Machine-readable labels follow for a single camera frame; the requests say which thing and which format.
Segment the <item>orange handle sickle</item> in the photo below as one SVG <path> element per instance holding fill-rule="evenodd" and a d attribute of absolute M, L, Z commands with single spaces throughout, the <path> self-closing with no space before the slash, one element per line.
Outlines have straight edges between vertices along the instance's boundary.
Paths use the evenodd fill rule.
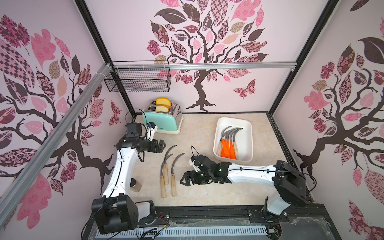
<path fill-rule="evenodd" d="M 236 148 L 235 148 L 235 138 L 236 138 L 236 134 L 238 131 L 240 131 L 241 128 L 234 128 L 232 130 L 229 131 L 228 133 L 228 148 L 229 148 L 229 152 L 230 152 L 230 157 L 231 159 L 233 160 L 236 160 Z"/>
<path fill-rule="evenodd" d="M 233 128 L 224 133 L 223 156 L 225 158 L 233 160 L 236 158 L 236 151 L 234 145 L 236 131 L 237 128 Z"/>
<path fill-rule="evenodd" d="M 236 160 L 236 150 L 233 142 L 229 142 L 229 149 L 231 159 Z"/>
<path fill-rule="evenodd" d="M 221 157 L 232 159 L 233 158 L 233 150 L 232 150 L 232 132 L 233 127 L 228 126 L 223 129 L 221 134 L 221 143 L 222 143 L 222 152 Z"/>

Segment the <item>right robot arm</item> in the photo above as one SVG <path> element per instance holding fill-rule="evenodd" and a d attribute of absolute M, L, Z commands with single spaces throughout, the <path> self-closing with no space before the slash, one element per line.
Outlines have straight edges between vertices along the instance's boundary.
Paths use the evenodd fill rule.
<path fill-rule="evenodd" d="M 192 156 L 189 162 L 194 170 L 185 172 L 180 180 L 180 184 L 186 187 L 245 182 L 274 188 L 274 194 L 266 197 L 262 207 L 262 217 L 266 221 L 277 219 L 290 206 L 304 207 L 307 204 L 306 174 L 285 161 L 261 167 L 243 166 L 230 162 L 216 163 L 199 155 Z"/>

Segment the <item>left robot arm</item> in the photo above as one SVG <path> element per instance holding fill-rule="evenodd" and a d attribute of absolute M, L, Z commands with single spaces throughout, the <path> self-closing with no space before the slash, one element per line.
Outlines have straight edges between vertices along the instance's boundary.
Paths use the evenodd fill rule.
<path fill-rule="evenodd" d="M 126 124 L 127 132 L 116 145 L 117 160 L 110 182 L 101 197 L 93 200 L 87 224 L 96 223 L 103 235 L 116 235 L 156 221 L 153 201 L 135 203 L 129 196 L 136 162 L 144 162 L 146 152 L 161 154 L 166 147 L 163 140 L 154 139 L 158 129 L 155 123 L 146 124 L 145 133 L 143 126 L 142 123 Z"/>

